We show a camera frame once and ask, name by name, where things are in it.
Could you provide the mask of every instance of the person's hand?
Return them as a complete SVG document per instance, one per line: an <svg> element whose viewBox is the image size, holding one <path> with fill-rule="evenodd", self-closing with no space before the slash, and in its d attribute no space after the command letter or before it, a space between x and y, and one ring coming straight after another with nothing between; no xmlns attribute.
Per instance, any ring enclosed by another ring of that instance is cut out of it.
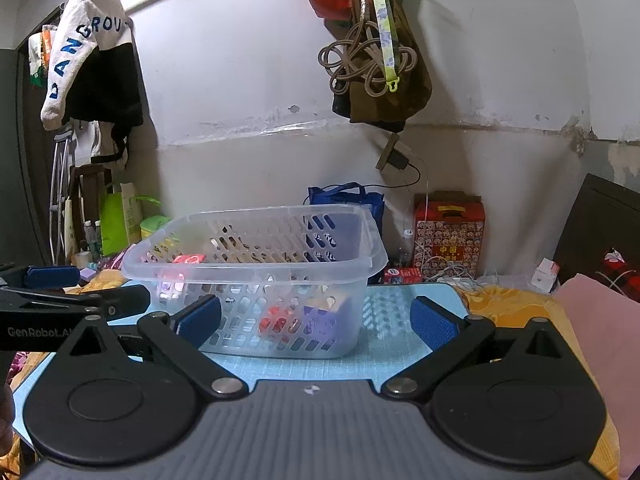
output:
<svg viewBox="0 0 640 480"><path fill-rule="evenodd" d="M4 456L11 451L14 442L14 393L8 384L4 385L0 399L0 456Z"/></svg>

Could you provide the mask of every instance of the headboard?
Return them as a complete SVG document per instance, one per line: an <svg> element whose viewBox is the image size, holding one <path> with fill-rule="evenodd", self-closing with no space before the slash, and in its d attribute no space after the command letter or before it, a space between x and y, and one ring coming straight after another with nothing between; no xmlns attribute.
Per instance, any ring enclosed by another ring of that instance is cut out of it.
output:
<svg viewBox="0 0 640 480"><path fill-rule="evenodd" d="M587 174L554 255L560 283L578 273L592 278L610 248L640 269L640 194Z"/></svg>

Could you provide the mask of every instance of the light blue mat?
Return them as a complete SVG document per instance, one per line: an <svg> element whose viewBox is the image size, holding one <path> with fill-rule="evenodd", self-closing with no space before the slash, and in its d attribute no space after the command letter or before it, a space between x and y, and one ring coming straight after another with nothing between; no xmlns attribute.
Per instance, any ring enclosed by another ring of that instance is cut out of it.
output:
<svg viewBox="0 0 640 480"><path fill-rule="evenodd" d="M455 291L443 283L418 285L382 285L367 287L363 327L356 348L345 357L330 360L267 359L206 354L247 382L254 389L259 379L331 381L371 379L377 390L430 350L411 330L409 309L416 296L427 296L447 310L464 317L467 312ZM157 310L149 307L148 312ZM140 316L127 317L111 324L134 324ZM22 409L24 401L51 361L48 356L14 393L16 419L14 430L29 444Z"/></svg>

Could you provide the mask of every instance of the white and black jacket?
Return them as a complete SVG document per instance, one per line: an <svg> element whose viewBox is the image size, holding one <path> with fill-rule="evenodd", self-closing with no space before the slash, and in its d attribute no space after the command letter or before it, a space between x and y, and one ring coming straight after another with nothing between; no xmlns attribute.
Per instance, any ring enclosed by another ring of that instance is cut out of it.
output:
<svg viewBox="0 0 640 480"><path fill-rule="evenodd" d="M69 0L51 50L41 118L46 130L68 118L113 123L118 152L92 162L123 155L132 127L143 119L131 30L120 0Z"/></svg>

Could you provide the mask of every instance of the blue gripper pad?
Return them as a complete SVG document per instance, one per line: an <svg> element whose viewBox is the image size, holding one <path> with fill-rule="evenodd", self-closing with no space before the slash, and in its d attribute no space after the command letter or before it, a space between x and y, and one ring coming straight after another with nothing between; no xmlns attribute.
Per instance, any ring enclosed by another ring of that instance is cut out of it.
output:
<svg viewBox="0 0 640 480"><path fill-rule="evenodd" d="M409 320L411 328L432 351L446 345L465 327L458 316L423 296L411 302Z"/></svg>
<svg viewBox="0 0 640 480"><path fill-rule="evenodd" d="M200 348L220 327L220 299L213 294L203 296L172 317L177 321L174 332L196 348Z"/></svg>

